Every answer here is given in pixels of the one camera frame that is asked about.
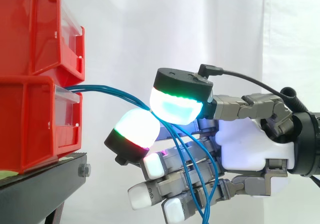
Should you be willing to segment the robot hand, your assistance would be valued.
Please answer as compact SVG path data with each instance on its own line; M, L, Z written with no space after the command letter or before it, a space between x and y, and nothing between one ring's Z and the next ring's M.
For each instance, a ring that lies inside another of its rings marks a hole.
M134 210L161 204L177 224L235 195L270 196L296 163L298 121L290 89L241 98L214 95L210 76L241 74L211 65L196 73L160 68L149 108L127 112L105 145L120 165L141 168L128 190Z

